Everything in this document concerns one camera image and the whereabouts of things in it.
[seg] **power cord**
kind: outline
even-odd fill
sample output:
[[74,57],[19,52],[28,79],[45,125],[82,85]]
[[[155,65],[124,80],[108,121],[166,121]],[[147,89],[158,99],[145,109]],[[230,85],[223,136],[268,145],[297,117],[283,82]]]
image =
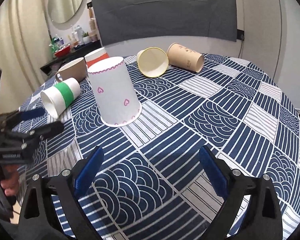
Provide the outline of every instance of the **power cord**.
[[239,52],[239,56],[238,56],[238,58],[240,58],[240,54],[241,54],[241,51],[242,51],[242,47],[243,47],[243,42],[244,42],[244,35],[243,34],[241,34],[241,48],[240,48],[240,52]]

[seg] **white paper cup with pink hearts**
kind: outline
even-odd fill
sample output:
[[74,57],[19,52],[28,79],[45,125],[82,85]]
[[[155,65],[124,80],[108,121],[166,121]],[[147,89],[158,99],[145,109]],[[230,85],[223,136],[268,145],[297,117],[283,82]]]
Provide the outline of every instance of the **white paper cup with pink hearts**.
[[139,117],[142,105],[123,57],[110,57],[93,64],[88,75],[105,125],[120,127]]

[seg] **cup opening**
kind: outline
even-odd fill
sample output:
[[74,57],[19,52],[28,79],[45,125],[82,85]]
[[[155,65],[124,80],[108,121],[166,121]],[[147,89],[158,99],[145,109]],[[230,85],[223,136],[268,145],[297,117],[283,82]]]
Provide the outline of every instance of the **cup opening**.
[[201,55],[197,61],[196,73],[199,73],[202,70],[203,64],[204,64],[204,55]]
[[40,96],[43,106],[47,110],[48,114],[50,114],[54,119],[58,119],[59,116],[53,101],[45,93],[40,93]]
[[69,62],[69,63],[67,63],[67,64],[65,64],[65,65],[63,65],[61,68],[59,68],[59,71],[62,71],[62,70],[65,70],[65,69],[67,69],[67,68],[70,68],[70,67],[72,67],[73,65],[75,65],[75,64],[78,64],[80,61],[82,61],[84,58],[83,57],[79,57],[79,58],[77,58],[77,59],[75,59],[75,60],[73,60],[73,61],[71,61],[71,62]]
[[88,73],[100,72],[112,67],[116,67],[123,61],[123,57],[109,57],[103,60],[98,61],[88,68]]
[[92,52],[89,52],[87,55],[85,55],[85,57],[89,57],[89,56],[91,56],[91,55],[93,55],[95,53],[98,53],[98,52],[102,51],[102,50],[105,50],[105,48],[102,47],[102,48],[96,49],[96,50],[94,50]]
[[167,54],[159,48],[145,49],[138,60],[139,70],[147,77],[161,76],[168,68]]

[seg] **brown paper cup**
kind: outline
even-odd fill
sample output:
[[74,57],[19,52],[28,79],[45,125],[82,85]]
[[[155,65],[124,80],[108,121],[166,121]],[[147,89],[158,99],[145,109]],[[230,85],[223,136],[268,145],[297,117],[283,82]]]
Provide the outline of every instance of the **brown paper cup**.
[[168,52],[170,65],[175,65],[194,72],[200,72],[204,64],[204,56],[199,52],[188,49],[178,43],[170,45]]
[[68,78],[75,78],[79,83],[87,76],[87,65],[83,57],[77,58],[64,66],[56,73],[56,80],[62,82]]

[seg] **screw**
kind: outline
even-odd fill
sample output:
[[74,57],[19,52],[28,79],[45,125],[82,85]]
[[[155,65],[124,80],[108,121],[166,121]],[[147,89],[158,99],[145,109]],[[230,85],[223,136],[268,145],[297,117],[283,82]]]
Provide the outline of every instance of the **screw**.
[[269,180],[270,179],[270,176],[268,174],[263,174],[262,176],[265,180]]
[[62,172],[62,176],[68,176],[70,174],[70,170],[64,170],[63,172]]
[[232,171],[232,174],[233,174],[234,176],[240,176],[240,175],[241,175],[241,172],[240,172],[239,170],[233,170],[233,171]]
[[39,177],[40,177],[39,174],[35,174],[35,175],[32,176],[32,179],[37,180],[37,179],[39,179]]
[[27,143],[23,143],[23,144],[21,144],[21,149],[26,149],[27,148]]

